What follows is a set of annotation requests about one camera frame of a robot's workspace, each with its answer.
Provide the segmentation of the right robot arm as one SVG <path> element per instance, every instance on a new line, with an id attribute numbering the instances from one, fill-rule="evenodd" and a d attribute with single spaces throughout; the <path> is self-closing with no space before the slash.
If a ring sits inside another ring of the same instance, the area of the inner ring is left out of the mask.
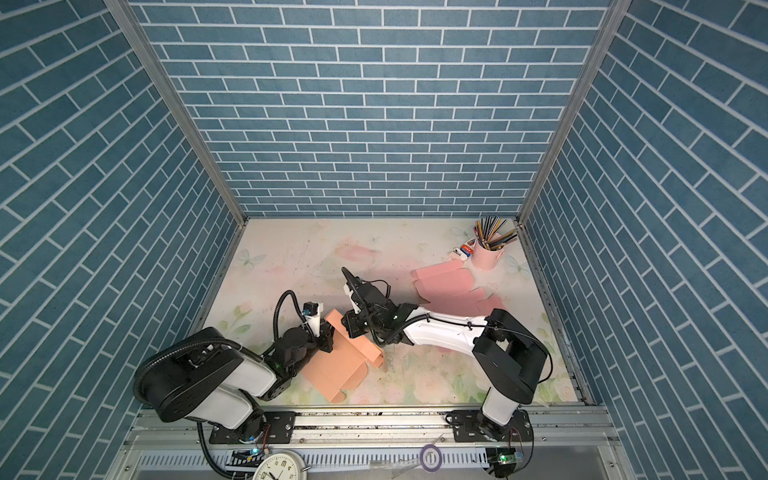
<path id="1" fill-rule="evenodd" d="M 512 314 L 495 308 L 486 316 L 437 313 L 411 303 L 396 304 L 373 281 L 341 269 L 352 309 L 342 325 L 352 338 L 371 336 L 379 347 L 435 346 L 474 358 L 491 387 L 477 414 L 477 428 L 490 440 L 508 440 L 513 416 L 532 403 L 545 367 L 554 368 L 545 344 Z"/>

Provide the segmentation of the pink pencil cup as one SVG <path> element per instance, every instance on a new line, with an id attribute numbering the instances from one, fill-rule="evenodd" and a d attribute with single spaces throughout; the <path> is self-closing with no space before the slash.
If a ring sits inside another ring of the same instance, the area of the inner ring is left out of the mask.
<path id="1" fill-rule="evenodd" d="M 483 271 L 493 270 L 504 254 L 504 246 L 490 250 L 478 239 L 474 241 L 473 249 L 470 262 L 476 269 Z"/>

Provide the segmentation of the pink paper box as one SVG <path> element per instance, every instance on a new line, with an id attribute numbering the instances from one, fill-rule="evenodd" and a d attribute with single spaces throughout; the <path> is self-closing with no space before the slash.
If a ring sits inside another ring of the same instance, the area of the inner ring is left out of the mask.
<path id="1" fill-rule="evenodd" d="M 476 317 L 488 316 L 494 309 L 503 309 L 498 295 L 488 295 L 475 287 L 471 271 L 461 260 L 422 267 L 411 272 L 414 286 L 423 300 L 422 307 L 442 314 Z"/>

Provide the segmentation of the aluminium rail frame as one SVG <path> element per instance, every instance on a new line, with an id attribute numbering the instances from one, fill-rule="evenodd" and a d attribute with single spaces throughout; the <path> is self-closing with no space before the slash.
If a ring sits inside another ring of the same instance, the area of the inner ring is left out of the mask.
<path id="1" fill-rule="evenodd" d="M 489 440 L 479 431 L 476 405 L 431 406 L 266 406 L 270 425 L 266 447 L 300 455 L 310 472 L 341 472 L 374 464 L 403 463 L 434 444 L 442 454 L 441 468 L 487 465 L 487 451 L 524 447 L 534 460 L 547 449 L 585 448 L 596 455 L 598 473 L 608 479 L 636 479 L 607 409 L 581 404 L 525 406 L 511 418 L 512 433 L 521 440 Z M 232 471 L 250 467 L 225 466 L 233 452 L 256 448 L 236 444 L 221 430 L 210 436 L 210 453 L 217 465 Z M 140 470 L 204 471 L 215 473 L 203 455 L 196 427 L 190 421 L 163 423 L 142 410 L 110 468 L 108 479 L 138 479 Z"/>

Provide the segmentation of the orange paper box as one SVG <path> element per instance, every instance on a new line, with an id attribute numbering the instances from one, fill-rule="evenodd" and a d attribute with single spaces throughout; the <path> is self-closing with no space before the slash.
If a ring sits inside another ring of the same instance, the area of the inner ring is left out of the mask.
<path id="1" fill-rule="evenodd" d="M 340 403 L 345 391 L 355 389 L 368 374 L 368 365 L 380 368 L 383 351 L 365 336 L 349 338 L 342 314 L 332 310 L 325 317 L 334 327 L 333 349 L 318 350 L 301 370 L 301 375 L 331 403 Z"/>

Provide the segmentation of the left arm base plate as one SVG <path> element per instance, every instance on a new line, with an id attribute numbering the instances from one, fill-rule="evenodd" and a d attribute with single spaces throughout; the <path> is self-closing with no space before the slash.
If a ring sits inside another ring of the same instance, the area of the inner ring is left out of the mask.
<path id="1" fill-rule="evenodd" d="M 296 421 L 295 411 L 267 411 L 249 417 L 240 427 L 213 425 L 211 444 L 289 444 Z"/>

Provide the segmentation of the coloured pencils bundle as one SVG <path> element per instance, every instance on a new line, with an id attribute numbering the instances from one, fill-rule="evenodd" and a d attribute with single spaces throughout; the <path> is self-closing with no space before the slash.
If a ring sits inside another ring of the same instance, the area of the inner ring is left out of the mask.
<path id="1" fill-rule="evenodd" d="M 512 225 L 510 225 L 511 230 L 506 233 L 501 232 L 506 223 L 506 219 L 497 216 L 478 219 L 474 225 L 475 244 L 489 251 L 497 251 L 516 240 L 518 232 Z"/>

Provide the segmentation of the white analog clock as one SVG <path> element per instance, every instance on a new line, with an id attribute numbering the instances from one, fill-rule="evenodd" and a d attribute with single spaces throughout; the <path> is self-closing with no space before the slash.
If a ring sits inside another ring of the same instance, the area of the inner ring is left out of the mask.
<path id="1" fill-rule="evenodd" d="M 252 480 L 307 480 L 309 467 L 292 451 L 267 455 L 251 477 Z"/>

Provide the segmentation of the purple tape roll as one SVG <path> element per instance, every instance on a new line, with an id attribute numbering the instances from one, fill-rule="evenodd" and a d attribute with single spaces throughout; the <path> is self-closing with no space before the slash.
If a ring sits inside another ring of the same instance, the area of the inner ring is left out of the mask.
<path id="1" fill-rule="evenodd" d="M 426 472 L 435 473 L 439 471 L 443 465 L 441 450 L 435 444 L 423 446 L 419 453 L 419 464 Z"/>

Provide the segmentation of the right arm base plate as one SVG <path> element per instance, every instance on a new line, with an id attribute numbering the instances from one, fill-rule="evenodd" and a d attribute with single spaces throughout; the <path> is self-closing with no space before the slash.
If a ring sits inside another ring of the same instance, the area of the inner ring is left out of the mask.
<path id="1" fill-rule="evenodd" d="M 458 443 L 529 442 L 534 437 L 528 412 L 521 409 L 517 409 L 504 425 L 494 423 L 480 410 L 452 410 L 445 419 Z"/>

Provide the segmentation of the green lit circuit board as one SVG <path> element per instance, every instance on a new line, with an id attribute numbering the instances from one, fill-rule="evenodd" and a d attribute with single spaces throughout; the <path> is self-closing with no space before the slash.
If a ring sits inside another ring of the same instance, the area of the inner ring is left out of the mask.
<path id="1" fill-rule="evenodd" d="M 488 463 L 485 468 L 487 474 L 496 479 L 508 479 L 515 472 L 518 457 L 514 448 L 486 448 L 485 453 Z"/>

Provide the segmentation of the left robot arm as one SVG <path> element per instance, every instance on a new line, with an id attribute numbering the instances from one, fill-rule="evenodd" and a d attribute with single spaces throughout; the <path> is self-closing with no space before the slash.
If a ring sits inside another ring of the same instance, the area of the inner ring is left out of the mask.
<path id="1" fill-rule="evenodd" d="M 273 344 L 261 354 L 207 327 L 149 357 L 134 375 L 134 397 L 166 423 L 208 422 L 254 439 L 263 423 L 258 402 L 278 397 L 317 352 L 333 349 L 335 328 L 322 306 L 295 309 L 300 325 L 284 333 L 274 313 Z"/>

